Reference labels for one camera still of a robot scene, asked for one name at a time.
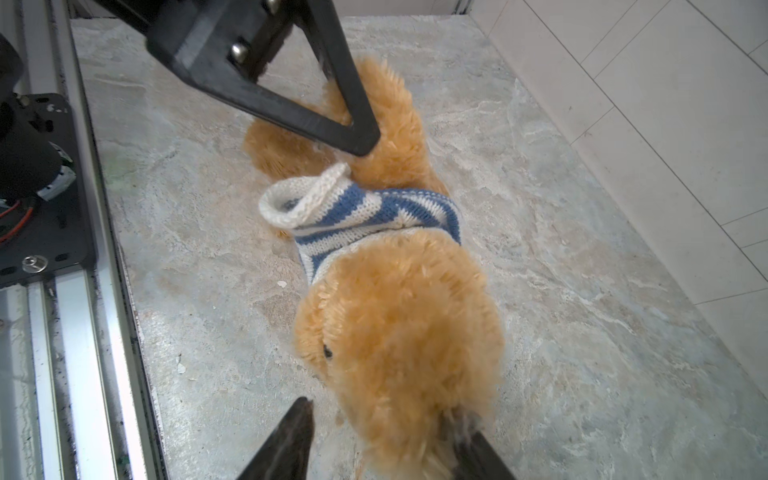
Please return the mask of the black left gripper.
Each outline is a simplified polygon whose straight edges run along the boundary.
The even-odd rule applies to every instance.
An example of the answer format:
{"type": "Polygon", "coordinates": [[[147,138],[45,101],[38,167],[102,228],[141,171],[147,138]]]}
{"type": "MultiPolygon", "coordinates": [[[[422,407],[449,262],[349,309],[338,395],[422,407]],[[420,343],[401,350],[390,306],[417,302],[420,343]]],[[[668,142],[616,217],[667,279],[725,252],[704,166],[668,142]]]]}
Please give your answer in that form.
{"type": "Polygon", "coordinates": [[[331,1],[100,1],[185,84],[260,119],[362,157],[380,130],[331,1]],[[295,23],[350,120],[335,121],[256,82],[295,23]]]}

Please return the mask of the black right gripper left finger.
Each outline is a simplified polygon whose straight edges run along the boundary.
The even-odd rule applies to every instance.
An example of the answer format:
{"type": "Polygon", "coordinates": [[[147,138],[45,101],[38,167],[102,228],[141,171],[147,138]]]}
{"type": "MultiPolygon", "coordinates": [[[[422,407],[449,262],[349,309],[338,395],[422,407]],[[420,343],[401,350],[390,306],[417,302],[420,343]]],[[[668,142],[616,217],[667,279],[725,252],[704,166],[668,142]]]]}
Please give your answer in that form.
{"type": "Polygon", "coordinates": [[[314,433],[314,404],[299,397],[237,480],[305,480],[314,433]]]}

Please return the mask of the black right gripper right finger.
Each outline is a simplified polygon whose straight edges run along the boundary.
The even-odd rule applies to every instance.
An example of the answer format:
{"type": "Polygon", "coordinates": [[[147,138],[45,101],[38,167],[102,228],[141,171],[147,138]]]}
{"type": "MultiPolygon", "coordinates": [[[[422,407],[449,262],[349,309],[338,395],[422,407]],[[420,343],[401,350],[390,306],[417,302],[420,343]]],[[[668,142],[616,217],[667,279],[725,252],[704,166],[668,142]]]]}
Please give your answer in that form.
{"type": "Polygon", "coordinates": [[[517,479],[481,432],[475,412],[452,410],[445,415],[443,428],[455,457],[454,479],[517,479]]]}

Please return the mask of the blue white striped sweater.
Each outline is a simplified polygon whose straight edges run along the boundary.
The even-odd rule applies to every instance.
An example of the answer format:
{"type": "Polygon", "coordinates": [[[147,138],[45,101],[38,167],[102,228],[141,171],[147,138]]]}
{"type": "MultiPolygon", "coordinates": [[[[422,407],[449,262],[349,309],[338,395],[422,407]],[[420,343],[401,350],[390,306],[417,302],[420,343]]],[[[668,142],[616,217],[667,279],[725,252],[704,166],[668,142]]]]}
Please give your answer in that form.
{"type": "Polygon", "coordinates": [[[462,242],[463,219],[449,197],[416,188],[364,189],[350,179],[350,167],[343,163],[318,176],[274,183],[260,198],[259,212],[269,225],[292,236],[311,285],[338,257],[389,235],[425,229],[462,242]]]}

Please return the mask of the brown teddy bear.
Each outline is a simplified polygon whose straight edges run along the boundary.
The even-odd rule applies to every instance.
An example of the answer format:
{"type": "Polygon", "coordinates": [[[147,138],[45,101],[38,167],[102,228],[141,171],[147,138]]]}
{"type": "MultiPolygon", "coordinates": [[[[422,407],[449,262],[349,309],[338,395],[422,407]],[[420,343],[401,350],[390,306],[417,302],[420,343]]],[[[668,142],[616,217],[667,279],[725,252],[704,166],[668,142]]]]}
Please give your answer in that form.
{"type": "MultiPolygon", "coordinates": [[[[453,201],[404,80],[382,60],[361,57],[355,66],[380,130],[377,145],[358,157],[256,120],[244,147],[269,187],[343,163],[364,189],[425,189],[453,201]]],[[[307,284],[294,321],[296,351],[336,396],[375,471],[454,479],[444,417],[470,410],[481,429],[504,350],[497,307],[464,247],[463,227],[460,244],[425,229],[375,239],[307,284]]]]}

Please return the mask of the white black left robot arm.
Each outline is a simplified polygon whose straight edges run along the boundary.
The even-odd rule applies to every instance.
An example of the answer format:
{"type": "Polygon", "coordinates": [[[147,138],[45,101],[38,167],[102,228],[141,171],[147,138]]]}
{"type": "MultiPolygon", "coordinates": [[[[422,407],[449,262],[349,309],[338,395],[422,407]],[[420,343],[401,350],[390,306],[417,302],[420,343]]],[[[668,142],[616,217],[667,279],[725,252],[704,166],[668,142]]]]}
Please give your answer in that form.
{"type": "MultiPolygon", "coordinates": [[[[100,1],[146,39],[148,52],[187,85],[305,138],[363,156],[380,130],[332,1],[100,1]],[[258,78],[300,27],[348,125],[260,85],[258,78]]],[[[12,100],[23,64],[1,35],[1,198],[24,199],[55,182],[62,160],[12,100]]]]}

